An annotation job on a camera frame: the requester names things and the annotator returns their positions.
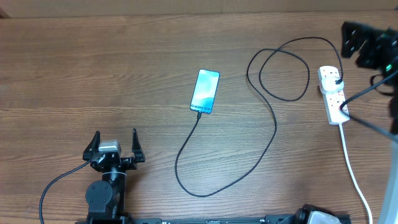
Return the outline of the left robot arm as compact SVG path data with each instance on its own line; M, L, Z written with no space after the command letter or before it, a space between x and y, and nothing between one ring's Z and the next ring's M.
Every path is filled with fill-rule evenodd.
M98 131L83 151L83 160L101 173L101 180L93 182L86 190L87 223L134 223L132 215L124 210L126 172L136 170L138 163L146 161L135 129L132 130L131 151L132 157L121 157L119 141L101 141Z

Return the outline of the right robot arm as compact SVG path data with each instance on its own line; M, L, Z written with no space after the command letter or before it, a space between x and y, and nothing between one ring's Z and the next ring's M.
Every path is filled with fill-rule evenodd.
M289 25L278 34L278 44L307 35L320 35L333 43L341 44L337 33L337 23ZM308 60L311 72L322 63L334 64L335 56L330 56L329 47L323 47L322 40L300 40L289 49ZM369 86L368 78L375 70L358 68L354 60L343 59L346 94L351 96ZM314 203L333 211L351 214L353 223L366 223L365 208L360 205L359 196L349 180L344 165L341 140L338 128L326 125L326 118L316 80L310 81L309 93L303 100L293 103L278 103L275 113L278 119L278 132L275 146L267 152L265 165L255 171L237 189L227 190L232 196L220 193L212 201L222 197L240 201L246 206L240 215L259 215L260 213L285 213L298 208L303 203ZM354 100L348 106L350 113L368 120L382 128L390 125L387 102L384 96L368 93ZM354 121L345 124L347 148L353 172L365 194L373 221L377 223L382 209L384 191L391 168L388 138L371 131Z

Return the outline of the blue screen smartphone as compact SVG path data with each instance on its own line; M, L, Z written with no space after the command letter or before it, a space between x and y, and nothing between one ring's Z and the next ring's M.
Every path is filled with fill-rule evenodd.
M205 69L199 70L190 103L192 111L211 114L219 80L219 72Z

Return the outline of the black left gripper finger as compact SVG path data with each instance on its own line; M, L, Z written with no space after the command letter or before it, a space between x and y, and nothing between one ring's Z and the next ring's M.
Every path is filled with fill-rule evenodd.
M132 153L135 158L145 158L144 152L142 151L141 145L139 143L137 130L134 128L132 130Z
M95 135L93 136L93 139L89 143L89 145L86 147L86 149L83 151L84 153L91 153L95 152L98 150L98 146L100 143L100 132L96 131Z

